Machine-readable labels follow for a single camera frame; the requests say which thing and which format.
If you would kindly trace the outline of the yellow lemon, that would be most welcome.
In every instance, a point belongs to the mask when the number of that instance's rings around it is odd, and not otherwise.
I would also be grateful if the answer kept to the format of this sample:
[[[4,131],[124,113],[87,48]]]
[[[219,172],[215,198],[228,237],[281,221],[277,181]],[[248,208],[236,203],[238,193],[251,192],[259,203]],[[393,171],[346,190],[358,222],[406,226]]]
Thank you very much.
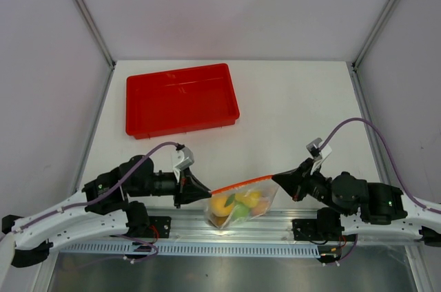
[[[260,198],[261,198],[261,193],[259,191],[250,191],[250,192],[247,192],[242,197],[241,202],[245,206],[252,209],[258,205],[258,203],[260,202]]]

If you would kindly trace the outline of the clear zip top bag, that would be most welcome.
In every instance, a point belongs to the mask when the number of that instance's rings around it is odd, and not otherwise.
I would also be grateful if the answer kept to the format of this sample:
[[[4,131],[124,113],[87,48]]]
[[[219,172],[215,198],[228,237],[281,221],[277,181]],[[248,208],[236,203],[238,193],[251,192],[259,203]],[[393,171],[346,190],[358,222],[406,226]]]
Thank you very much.
[[[235,207],[237,203],[242,203],[241,202],[242,197],[247,192],[259,191],[261,193],[260,200],[267,199],[268,201],[270,201],[271,206],[272,206],[274,198],[276,197],[276,194],[277,194],[277,192],[279,190],[279,186],[271,179],[271,177],[272,177],[271,175],[261,176],[259,178],[254,178],[254,179],[251,179],[251,180],[246,180],[246,181],[243,181],[243,182],[238,182],[238,183],[233,184],[233,185],[228,185],[226,187],[223,187],[223,188],[220,188],[220,189],[217,189],[217,190],[213,190],[212,191],[212,197],[217,196],[217,195],[228,195],[228,196],[233,195],[235,197],[235,205],[234,205],[234,207]],[[215,227],[212,224],[212,221],[211,221],[211,217],[214,216],[214,214],[211,212],[211,210],[209,208],[209,201],[210,201],[211,198],[208,198],[205,201],[204,214],[205,214],[205,219],[206,219],[207,223],[209,223],[213,227]],[[228,229],[231,226],[242,224],[244,222],[247,222],[247,221],[250,221],[250,220],[253,220],[255,218],[260,217],[260,216],[253,216],[252,215],[252,209],[250,208],[249,216],[245,220],[237,220],[237,221],[232,222],[232,219],[231,219],[232,213],[231,213],[228,216],[226,224],[222,228],[220,228],[220,230]]]

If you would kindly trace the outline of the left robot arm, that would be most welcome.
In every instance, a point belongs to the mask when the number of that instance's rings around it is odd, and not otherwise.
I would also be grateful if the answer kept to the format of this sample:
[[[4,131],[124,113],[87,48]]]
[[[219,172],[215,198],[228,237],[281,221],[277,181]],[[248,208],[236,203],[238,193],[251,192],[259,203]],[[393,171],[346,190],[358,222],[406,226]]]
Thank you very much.
[[[171,172],[155,171],[151,158],[134,156],[41,213],[3,217],[2,270],[31,267],[89,239],[158,237],[146,206],[137,198],[171,196],[176,208],[210,198],[211,191],[191,172],[191,164],[180,154]]]

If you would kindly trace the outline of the brown kiwi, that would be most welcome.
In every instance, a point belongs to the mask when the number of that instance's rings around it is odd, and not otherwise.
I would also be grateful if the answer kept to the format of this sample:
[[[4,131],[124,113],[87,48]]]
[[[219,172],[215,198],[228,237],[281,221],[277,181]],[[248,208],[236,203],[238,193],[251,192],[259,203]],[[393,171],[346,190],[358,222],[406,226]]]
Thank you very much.
[[[223,217],[212,216],[212,217],[211,217],[212,224],[213,224],[215,227],[218,227],[219,229],[222,228],[222,227],[226,224],[227,219],[228,219],[227,216],[223,216]]]

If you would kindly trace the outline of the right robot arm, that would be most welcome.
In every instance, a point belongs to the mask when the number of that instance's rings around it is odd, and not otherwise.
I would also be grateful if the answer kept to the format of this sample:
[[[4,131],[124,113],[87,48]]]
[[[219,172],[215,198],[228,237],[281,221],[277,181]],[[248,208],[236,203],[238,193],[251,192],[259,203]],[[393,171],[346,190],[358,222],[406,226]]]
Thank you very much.
[[[271,178],[294,202],[310,196],[323,206],[314,219],[294,219],[296,241],[316,244],[357,237],[415,240],[440,246],[440,208],[419,207],[404,192],[381,182],[367,182],[344,171],[328,178],[310,158]]]

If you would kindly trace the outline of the green apple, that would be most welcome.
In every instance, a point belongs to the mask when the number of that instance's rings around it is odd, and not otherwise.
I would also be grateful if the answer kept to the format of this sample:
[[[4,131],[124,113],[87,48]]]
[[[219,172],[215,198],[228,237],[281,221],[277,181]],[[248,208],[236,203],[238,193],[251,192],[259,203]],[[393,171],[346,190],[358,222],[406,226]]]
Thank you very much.
[[[232,222],[237,220],[245,220],[248,218],[250,213],[250,208],[245,206],[243,203],[237,203],[232,212]]]

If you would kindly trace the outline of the small pink peach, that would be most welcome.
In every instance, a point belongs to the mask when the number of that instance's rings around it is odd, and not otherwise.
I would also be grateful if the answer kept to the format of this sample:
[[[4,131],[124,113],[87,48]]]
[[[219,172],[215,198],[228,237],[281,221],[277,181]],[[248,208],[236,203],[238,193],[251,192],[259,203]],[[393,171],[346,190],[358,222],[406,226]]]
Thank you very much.
[[[271,207],[270,201],[267,199],[262,199],[253,209],[252,209],[252,215],[253,216],[261,216],[265,214],[268,209]]]

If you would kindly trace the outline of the large orange peach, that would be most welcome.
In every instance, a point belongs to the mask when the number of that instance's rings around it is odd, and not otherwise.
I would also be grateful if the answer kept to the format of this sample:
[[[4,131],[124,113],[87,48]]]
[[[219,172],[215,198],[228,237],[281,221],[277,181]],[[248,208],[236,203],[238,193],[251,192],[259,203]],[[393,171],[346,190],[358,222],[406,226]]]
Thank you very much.
[[[233,211],[235,197],[233,195],[217,195],[210,199],[209,208],[218,217],[227,217]]]

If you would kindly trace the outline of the red plastic bin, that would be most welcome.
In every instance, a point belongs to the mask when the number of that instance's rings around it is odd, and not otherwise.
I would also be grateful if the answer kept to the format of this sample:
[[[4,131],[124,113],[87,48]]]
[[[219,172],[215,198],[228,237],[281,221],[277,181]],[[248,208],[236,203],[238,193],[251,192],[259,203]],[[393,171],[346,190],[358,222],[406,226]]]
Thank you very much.
[[[239,117],[225,63],[126,79],[125,132],[135,139],[226,127]]]

